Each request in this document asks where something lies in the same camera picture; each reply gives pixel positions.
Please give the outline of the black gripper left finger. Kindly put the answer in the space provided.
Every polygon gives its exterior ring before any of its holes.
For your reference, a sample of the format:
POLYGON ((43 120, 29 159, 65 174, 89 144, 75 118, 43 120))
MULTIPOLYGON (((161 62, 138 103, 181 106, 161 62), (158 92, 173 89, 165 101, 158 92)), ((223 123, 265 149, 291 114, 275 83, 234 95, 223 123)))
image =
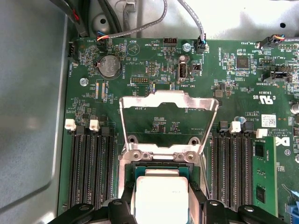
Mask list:
POLYGON ((135 224, 130 203, 134 184, 127 182, 121 198, 107 201, 107 205, 96 210, 92 204, 74 205, 55 218, 56 224, 135 224))

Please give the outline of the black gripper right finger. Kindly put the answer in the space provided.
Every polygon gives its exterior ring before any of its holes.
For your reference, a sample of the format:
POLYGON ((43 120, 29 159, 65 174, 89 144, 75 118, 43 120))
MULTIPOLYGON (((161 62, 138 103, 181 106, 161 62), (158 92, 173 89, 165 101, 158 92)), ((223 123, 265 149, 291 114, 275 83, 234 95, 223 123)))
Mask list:
POLYGON ((279 224, 280 219, 254 205, 242 205, 237 212, 217 200, 208 200, 195 182, 188 183, 189 212, 195 224, 279 224))

